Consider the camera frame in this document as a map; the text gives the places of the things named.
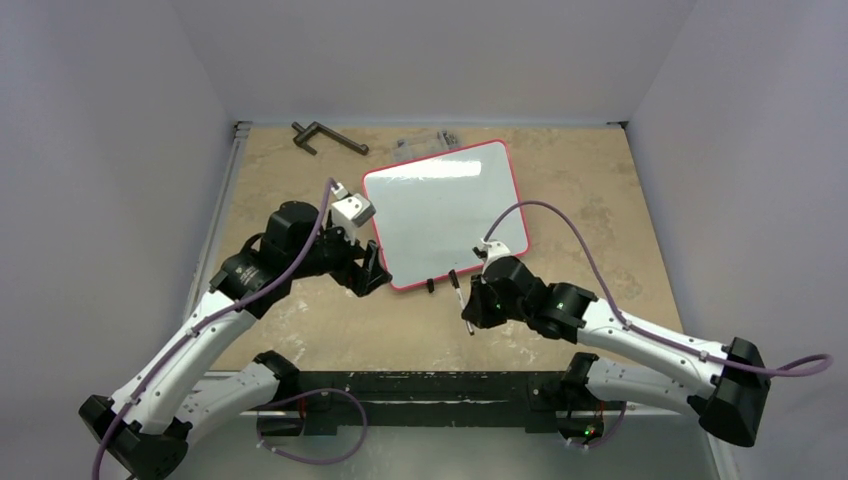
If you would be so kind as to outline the red framed whiteboard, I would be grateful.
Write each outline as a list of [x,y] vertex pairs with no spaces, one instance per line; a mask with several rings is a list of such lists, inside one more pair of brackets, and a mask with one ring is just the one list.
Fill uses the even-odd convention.
[[531,245],[507,144],[494,139],[366,172],[381,260],[396,291],[481,269],[473,252],[493,229],[512,253]]

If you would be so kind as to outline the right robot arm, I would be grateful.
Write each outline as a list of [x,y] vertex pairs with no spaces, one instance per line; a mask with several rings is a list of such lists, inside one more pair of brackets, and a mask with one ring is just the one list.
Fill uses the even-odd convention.
[[723,344],[617,315],[579,286],[546,283],[514,256],[493,261],[470,281],[461,317],[478,329],[520,321],[540,336],[603,349],[634,361],[598,378],[587,369],[564,376],[561,392],[576,407],[594,399],[653,404],[691,413],[712,436],[755,444],[771,387],[758,347],[735,337]]

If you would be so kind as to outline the white dry erase marker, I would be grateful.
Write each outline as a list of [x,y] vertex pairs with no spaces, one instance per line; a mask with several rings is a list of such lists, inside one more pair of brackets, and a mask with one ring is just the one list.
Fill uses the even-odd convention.
[[[465,306],[466,306],[466,301],[464,299],[462,289],[461,289],[461,285],[460,285],[459,278],[458,278],[458,274],[457,274],[455,269],[452,269],[448,272],[448,278],[449,278],[449,282],[450,282],[452,288],[454,289],[454,291],[456,293],[456,296],[457,296],[457,299],[458,299],[458,302],[459,302],[460,312],[463,312],[464,309],[465,309]],[[475,331],[474,331],[473,325],[469,321],[465,320],[465,326],[466,326],[466,330],[467,330],[468,334],[470,336],[474,336]]]

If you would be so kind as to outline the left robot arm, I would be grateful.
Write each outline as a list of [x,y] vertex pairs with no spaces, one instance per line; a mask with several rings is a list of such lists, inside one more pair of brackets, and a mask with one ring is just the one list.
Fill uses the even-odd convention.
[[163,479],[189,448],[219,423],[270,405],[304,412],[300,372],[266,351],[234,377],[198,390],[197,382],[221,354],[291,292],[296,280],[330,276],[363,297],[390,281],[376,242],[361,243],[358,229],[375,214],[355,194],[320,207],[283,203],[263,232],[227,258],[186,324],[130,381],[109,396],[93,395],[80,407],[98,440],[98,456],[111,456],[134,479]]

